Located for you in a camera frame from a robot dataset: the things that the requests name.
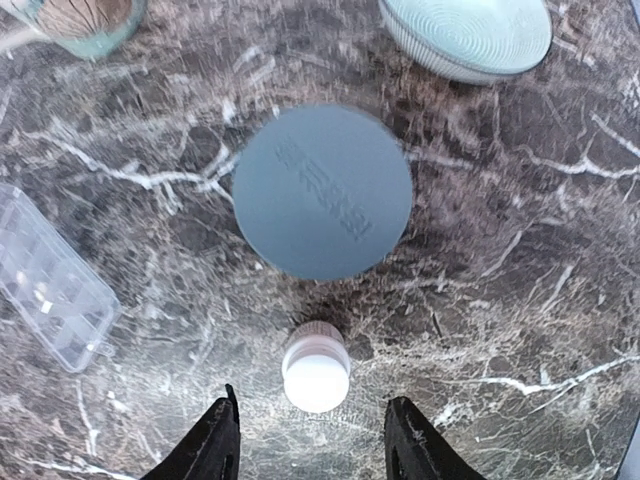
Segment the dark marble surface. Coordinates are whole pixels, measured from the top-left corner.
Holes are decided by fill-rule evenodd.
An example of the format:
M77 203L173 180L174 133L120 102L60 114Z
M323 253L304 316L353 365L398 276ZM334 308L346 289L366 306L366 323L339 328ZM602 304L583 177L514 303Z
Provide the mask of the dark marble surface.
M0 477L138 478L230 382L242 479L382 479L396 395L488 479L612 478L640 400L640 34L628 0L550 8L547 60L493 88L413 65L373 0L158 0L107 60L1 58L0 180L125 314L117 355L73 376L3 304ZM383 120L415 185L394 253L329 284L265 265L227 199L251 134L314 102ZM282 391L307 319L354 359L327 415Z

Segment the white bottle cap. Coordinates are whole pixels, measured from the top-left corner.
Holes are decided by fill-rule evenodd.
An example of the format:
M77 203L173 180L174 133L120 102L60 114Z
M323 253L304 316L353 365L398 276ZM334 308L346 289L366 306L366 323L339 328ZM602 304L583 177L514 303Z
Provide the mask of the white bottle cap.
M340 405L349 392L351 362L340 332L325 322L299 327L282 361L284 392L300 410L324 413Z

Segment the ceramic bowl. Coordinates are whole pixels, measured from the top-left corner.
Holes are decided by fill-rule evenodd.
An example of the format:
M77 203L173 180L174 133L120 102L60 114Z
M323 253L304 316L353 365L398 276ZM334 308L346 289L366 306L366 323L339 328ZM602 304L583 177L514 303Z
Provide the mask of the ceramic bowl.
M541 0L379 0L389 32L425 68L490 84L537 66L551 46Z

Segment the bottle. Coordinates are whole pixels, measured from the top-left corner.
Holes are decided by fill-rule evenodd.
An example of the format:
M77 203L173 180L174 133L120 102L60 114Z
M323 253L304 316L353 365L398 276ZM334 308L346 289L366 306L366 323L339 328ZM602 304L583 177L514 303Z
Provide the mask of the bottle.
M289 401L309 413L339 406L349 392L351 361L340 332L326 322L298 327L282 361L284 391Z

